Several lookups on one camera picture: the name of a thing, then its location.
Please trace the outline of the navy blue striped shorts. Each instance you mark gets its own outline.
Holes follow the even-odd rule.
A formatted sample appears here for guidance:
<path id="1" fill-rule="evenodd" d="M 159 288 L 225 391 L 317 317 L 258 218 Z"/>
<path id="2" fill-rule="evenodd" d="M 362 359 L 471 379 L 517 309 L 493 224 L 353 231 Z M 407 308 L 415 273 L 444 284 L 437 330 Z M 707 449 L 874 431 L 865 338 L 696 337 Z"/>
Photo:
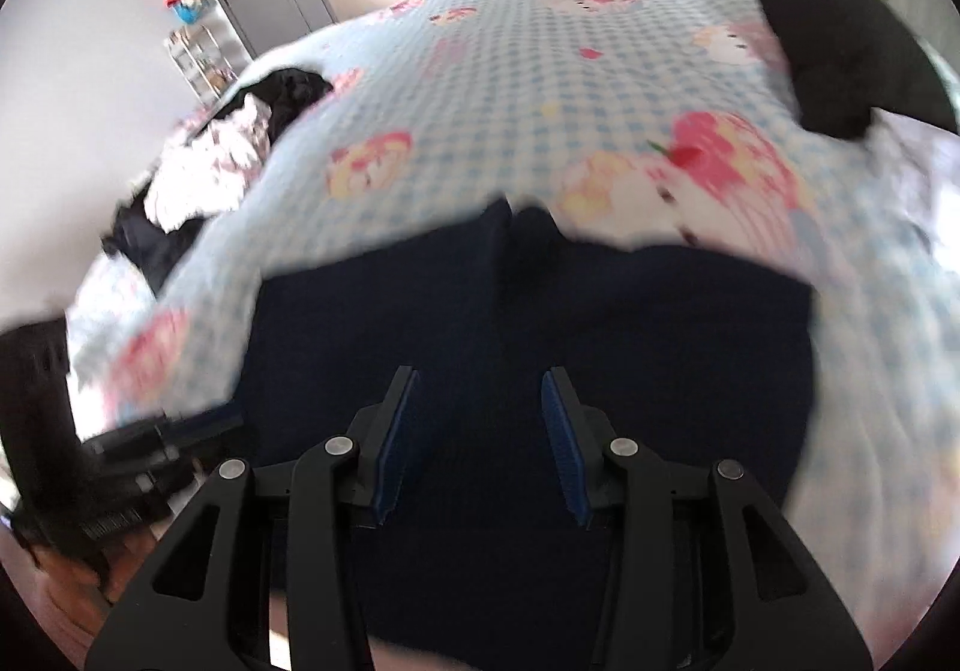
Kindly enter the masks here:
<path id="1" fill-rule="evenodd" d="M 681 245 L 566 239 L 539 208 L 262 284 L 235 398 L 261 465 L 420 378 L 386 525 L 355 534 L 370 634 L 478 669 L 583 669 L 612 534 L 579 528 L 540 407 L 562 368 L 669 462 L 734 458 L 782 501 L 815 400 L 810 284 Z"/>

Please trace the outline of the white shelf rack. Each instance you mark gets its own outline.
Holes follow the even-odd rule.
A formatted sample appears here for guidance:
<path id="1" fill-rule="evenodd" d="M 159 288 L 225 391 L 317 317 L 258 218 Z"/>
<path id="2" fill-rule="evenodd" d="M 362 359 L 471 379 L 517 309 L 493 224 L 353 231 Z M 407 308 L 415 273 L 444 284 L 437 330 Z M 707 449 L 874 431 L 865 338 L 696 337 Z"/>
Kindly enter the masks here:
<path id="1" fill-rule="evenodd" d="M 184 25 L 163 41 L 167 57 L 204 106 L 215 104 L 235 83 L 236 72 L 205 25 Z"/>

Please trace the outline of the black folded garment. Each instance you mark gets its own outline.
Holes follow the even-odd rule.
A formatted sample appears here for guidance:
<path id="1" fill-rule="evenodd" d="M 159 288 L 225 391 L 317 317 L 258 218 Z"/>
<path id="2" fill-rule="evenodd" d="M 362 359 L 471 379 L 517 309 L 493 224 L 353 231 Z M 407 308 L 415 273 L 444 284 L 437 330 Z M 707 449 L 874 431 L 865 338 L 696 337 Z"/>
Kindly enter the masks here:
<path id="1" fill-rule="evenodd" d="M 955 132 L 947 89 L 884 0 L 758 0 L 789 65 L 800 127 L 866 135 L 875 109 Z"/>

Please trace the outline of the red blue plush toy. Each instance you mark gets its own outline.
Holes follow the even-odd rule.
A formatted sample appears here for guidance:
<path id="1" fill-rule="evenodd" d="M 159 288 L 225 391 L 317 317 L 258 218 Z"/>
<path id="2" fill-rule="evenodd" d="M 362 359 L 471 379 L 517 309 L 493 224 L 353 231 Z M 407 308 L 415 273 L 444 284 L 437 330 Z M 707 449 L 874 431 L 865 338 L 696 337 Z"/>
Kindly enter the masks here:
<path id="1" fill-rule="evenodd" d="M 208 8 L 206 0 L 164 0 L 164 3 L 184 25 L 197 23 Z"/>

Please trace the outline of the pink patterned garment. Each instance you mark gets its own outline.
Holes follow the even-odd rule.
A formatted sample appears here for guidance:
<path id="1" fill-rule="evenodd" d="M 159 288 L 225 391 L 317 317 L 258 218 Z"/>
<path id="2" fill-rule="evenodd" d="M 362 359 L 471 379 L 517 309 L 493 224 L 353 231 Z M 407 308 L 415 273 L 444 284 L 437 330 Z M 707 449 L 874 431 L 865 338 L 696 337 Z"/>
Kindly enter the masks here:
<path id="1" fill-rule="evenodd" d="M 146 189 L 149 221 L 172 233 L 194 218 L 236 212 L 270 156 L 272 111 L 254 95 L 192 142 L 167 142 Z"/>

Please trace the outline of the blue checkered cartoon blanket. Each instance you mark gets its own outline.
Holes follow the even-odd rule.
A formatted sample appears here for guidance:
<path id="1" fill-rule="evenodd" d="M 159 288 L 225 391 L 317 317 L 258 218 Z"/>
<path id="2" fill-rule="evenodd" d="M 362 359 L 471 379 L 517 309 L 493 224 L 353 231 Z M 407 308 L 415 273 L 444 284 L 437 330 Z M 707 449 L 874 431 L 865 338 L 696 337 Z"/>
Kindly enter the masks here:
<path id="1" fill-rule="evenodd" d="M 867 151 L 805 132 L 757 0 L 404 0 L 242 70 L 334 85 L 159 291 L 98 258 L 68 312 L 82 437 L 235 385 L 262 278 L 475 210 L 540 201 L 638 245 L 674 185 L 698 228 L 817 290 L 817 407 L 789 520 L 874 657 L 958 556 L 958 279 Z"/>

